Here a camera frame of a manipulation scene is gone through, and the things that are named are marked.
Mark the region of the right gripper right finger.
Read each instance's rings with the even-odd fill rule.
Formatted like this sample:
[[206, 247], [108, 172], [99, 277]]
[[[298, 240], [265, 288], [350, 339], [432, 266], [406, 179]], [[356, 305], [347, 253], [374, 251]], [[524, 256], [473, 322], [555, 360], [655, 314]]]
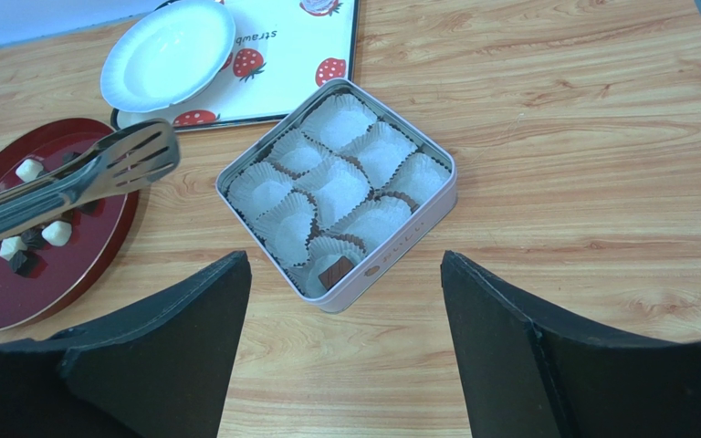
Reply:
[[453, 251], [441, 278], [475, 437], [701, 437], [701, 341], [604, 325]]

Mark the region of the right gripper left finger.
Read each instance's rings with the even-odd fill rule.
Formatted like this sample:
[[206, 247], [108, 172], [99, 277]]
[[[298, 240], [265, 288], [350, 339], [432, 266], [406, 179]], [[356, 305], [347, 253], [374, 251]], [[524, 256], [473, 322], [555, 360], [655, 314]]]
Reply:
[[236, 251], [43, 339], [0, 344], [0, 437], [214, 437], [252, 283]]

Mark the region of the brown chocolate piece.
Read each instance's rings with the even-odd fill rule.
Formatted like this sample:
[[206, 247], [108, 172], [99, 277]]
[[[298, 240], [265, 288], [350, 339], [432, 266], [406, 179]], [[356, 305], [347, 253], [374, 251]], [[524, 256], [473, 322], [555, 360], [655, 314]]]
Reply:
[[348, 257], [339, 256], [319, 272], [318, 280], [326, 290], [331, 290], [354, 267], [354, 263]]

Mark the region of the pink chocolate tin box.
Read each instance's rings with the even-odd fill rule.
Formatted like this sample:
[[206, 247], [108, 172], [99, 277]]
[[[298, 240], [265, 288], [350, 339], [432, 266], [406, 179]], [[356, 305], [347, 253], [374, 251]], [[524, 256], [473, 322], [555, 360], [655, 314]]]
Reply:
[[[216, 190], [306, 303], [353, 304], [455, 206], [451, 154], [344, 78], [321, 86], [216, 179]], [[319, 272], [355, 267], [331, 290]]]

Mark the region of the metal serving tongs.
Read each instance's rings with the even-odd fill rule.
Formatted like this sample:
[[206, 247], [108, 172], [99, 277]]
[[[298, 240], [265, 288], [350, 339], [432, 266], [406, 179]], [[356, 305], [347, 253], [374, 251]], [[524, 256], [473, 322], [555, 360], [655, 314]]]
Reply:
[[115, 131], [72, 162], [0, 192], [0, 241], [71, 208], [143, 189], [180, 160], [179, 141], [167, 120]]

